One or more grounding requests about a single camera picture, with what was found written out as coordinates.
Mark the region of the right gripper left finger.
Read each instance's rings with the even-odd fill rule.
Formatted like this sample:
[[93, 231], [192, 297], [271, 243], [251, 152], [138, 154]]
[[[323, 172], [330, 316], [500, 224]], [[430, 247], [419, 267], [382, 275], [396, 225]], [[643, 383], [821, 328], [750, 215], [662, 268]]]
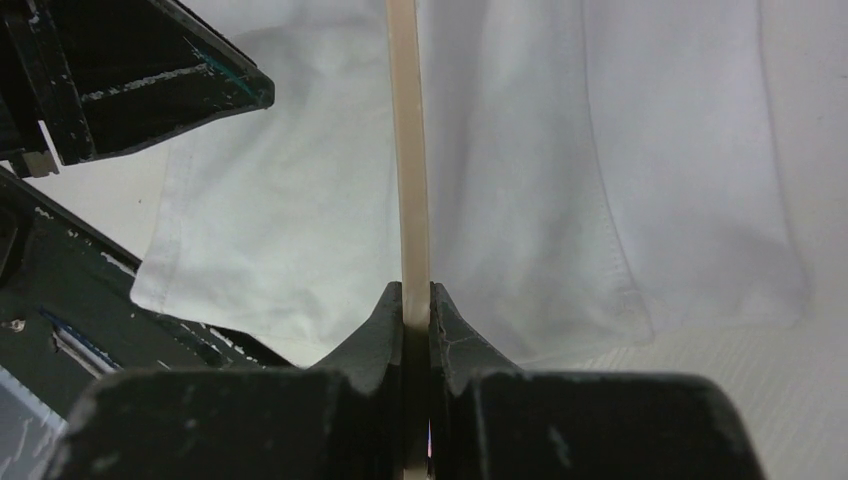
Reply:
[[399, 479], [401, 287], [307, 369], [125, 370], [74, 406], [48, 479]]

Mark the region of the white garment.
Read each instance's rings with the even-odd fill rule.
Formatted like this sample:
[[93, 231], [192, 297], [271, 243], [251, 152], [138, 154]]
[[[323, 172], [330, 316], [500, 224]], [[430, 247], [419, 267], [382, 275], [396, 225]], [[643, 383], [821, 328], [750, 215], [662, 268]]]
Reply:
[[385, 2], [190, 8], [276, 98], [168, 143], [144, 309], [309, 365], [401, 278], [398, 193], [426, 183], [431, 279], [520, 364], [806, 314], [763, 1], [417, 2], [417, 175]]

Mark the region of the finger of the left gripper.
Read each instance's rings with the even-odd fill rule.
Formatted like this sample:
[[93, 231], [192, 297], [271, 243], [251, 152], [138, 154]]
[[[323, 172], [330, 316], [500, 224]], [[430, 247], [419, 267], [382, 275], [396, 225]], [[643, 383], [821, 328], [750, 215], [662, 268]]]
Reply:
[[273, 81], [179, 1], [5, 1], [1, 156], [129, 155], [274, 102]]

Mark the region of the wooden hanger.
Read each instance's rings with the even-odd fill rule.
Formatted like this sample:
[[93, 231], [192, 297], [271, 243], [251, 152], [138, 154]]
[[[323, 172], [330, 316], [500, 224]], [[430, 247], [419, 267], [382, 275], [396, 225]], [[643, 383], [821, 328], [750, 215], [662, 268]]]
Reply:
[[400, 222], [405, 479], [428, 477], [429, 212], [417, 7], [387, 1]]

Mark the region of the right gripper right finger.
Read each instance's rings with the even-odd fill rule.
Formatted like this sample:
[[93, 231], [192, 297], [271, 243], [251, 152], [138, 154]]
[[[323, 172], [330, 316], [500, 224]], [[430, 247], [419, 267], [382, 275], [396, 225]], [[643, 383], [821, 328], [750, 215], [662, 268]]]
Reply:
[[432, 472], [438, 479], [761, 479], [743, 421], [696, 375], [531, 371], [431, 288]]

